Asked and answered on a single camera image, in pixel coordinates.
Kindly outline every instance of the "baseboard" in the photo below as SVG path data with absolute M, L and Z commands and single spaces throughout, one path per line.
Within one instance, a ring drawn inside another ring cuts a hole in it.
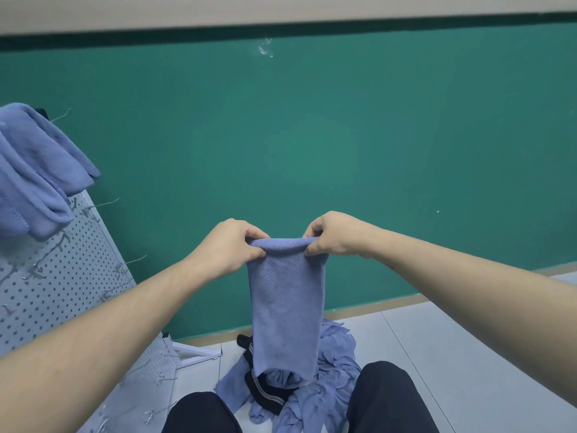
M 324 313 L 324 317 L 330 320 L 341 320 L 345 318 L 352 318 L 354 316 L 361 316 L 361 315 L 367 315 L 369 313 L 376 313 L 379 311 L 390 310 L 393 308 L 412 306 L 427 301 L 428 301 L 427 298 L 422 296 L 422 294 L 418 293 L 415 295 L 405 296 L 402 298 L 394 298 L 394 299 L 388 299 L 386 301 L 374 302 L 372 304 L 366 304 L 364 306 L 353 306 L 348 308 L 326 310 Z M 230 342 L 231 340 L 236 340 L 239 334 L 251 336 L 252 327 L 250 326 L 250 327 L 236 328 L 235 330 L 225 331 L 224 333 L 193 337 L 192 339 L 180 340 L 179 342 L 193 346 L 207 346 L 207 345 L 214 345 L 216 343 Z

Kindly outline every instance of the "black pants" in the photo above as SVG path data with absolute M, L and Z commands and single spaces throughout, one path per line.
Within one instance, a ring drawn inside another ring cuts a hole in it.
M 387 361 L 363 368 L 347 419 L 349 433 L 438 433 L 407 372 Z M 212 392 L 197 392 L 180 400 L 170 410 L 162 433 L 191 431 L 242 433 L 234 415 Z

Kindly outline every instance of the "white tile floor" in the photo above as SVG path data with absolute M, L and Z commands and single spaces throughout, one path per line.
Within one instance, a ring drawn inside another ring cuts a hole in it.
M 477 341 L 430 302 L 342 320 L 357 341 L 357 363 L 388 360 L 413 379 L 440 433 L 577 431 L 577 409 Z M 222 357 L 177 371 L 172 400 L 209 391 L 236 363 L 236 342 Z M 255 425 L 249 405 L 236 414 L 244 433 L 270 433 Z

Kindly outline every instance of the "wall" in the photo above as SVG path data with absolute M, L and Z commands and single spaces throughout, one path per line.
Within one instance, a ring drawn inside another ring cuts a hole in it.
M 91 196 L 121 198 L 106 225 L 126 260 L 148 254 L 138 281 L 225 218 L 298 237 L 327 210 L 526 269 L 577 260 L 577 23 L 346 28 L 8 45 L 0 103 L 72 108 L 58 124 L 103 173 Z M 412 293 L 378 263 L 329 259 L 327 308 Z M 169 330 L 249 323 L 241 269 Z

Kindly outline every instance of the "white pegboard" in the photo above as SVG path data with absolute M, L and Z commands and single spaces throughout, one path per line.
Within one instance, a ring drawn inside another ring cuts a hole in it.
M 0 356 L 134 286 L 88 193 L 70 199 L 64 232 L 0 241 Z M 159 335 L 80 432 L 160 432 L 175 371 Z

